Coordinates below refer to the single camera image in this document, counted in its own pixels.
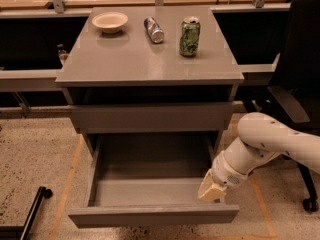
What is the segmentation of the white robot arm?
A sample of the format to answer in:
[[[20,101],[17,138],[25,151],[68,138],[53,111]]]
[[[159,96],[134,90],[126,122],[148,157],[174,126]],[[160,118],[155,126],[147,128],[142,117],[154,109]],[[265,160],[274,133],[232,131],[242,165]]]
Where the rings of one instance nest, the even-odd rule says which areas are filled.
[[[198,190],[198,198],[212,202],[240,186],[255,168],[283,154],[320,172],[320,137],[289,128],[269,115],[253,112],[237,125],[238,137],[218,155]]]

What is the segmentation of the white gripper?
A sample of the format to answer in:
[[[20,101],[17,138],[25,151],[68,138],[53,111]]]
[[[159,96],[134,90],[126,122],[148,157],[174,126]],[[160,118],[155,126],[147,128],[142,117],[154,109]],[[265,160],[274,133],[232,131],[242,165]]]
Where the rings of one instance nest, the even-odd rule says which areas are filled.
[[[245,174],[237,172],[228,164],[223,152],[214,158],[211,169],[207,171],[198,189],[198,198],[205,202],[224,197],[227,187],[238,187],[247,179]]]

